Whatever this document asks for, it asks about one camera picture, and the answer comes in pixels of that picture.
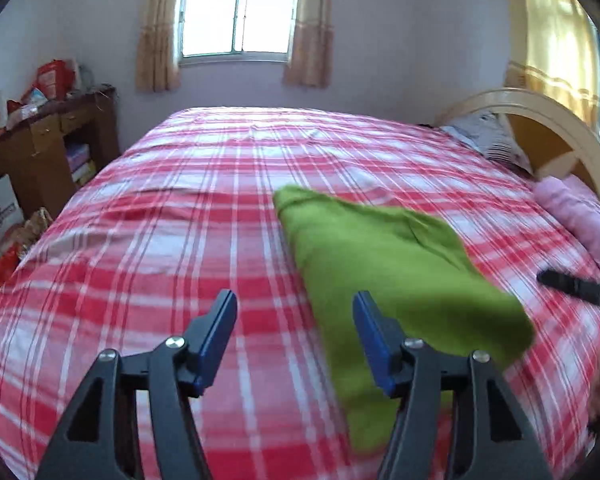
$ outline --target folded green fabric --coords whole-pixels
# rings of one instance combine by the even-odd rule
[[[286,186],[278,218],[312,304],[355,450],[389,441],[396,401],[375,386],[358,339],[352,300],[369,290],[409,336],[456,355],[486,350],[500,368],[531,344],[520,302],[487,282],[443,221],[412,210],[344,202]]]

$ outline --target headboard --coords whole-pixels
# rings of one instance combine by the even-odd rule
[[[600,140],[569,109],[530,90],[500,88],[453,105],[436,118],[436,126],[480,112],[506,116],[503,123],[511,128],[538,179],[573,173],[600,198]]]

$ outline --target striped cloth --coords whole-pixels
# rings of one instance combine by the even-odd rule
[[[208,311],[238,321],[214,386],[192,402],[217,479],[371,479],[354,456],[311,307],[272,204],[296,183],[439,216],[538,330],[506,372],[556,474],[586,442],[600,313],[536,284],[551,265],[600,278],[530,184],[451,136],[313,110],[196,108],[171,116],[78,192],[0,295],[0,454],[33,478],[99,350],[147,351]],[[449,421],[432,476],[441,478]],[[147,478],[158,478],[139,395]]]

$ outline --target wooden desk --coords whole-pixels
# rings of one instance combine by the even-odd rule
[[[53,218],[76,192],[64,142],[88,144],[100,171],[120,156],[116,90],[50,102],[32,118],[0,135],[0,176],[8,174],[26,218],[46,207]]]

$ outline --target beige curtain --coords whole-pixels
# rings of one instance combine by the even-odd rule
[[[597,132],[598,33],[577,0],[509,0],[511,62],[506,84],[545,94]]]
[[[284,81],[327,88],[333,56],[332,0],[298,0],[291,57]]]
[[[163,92],[180,85],[178,0],[149,0],[138,43],[136,88]]]

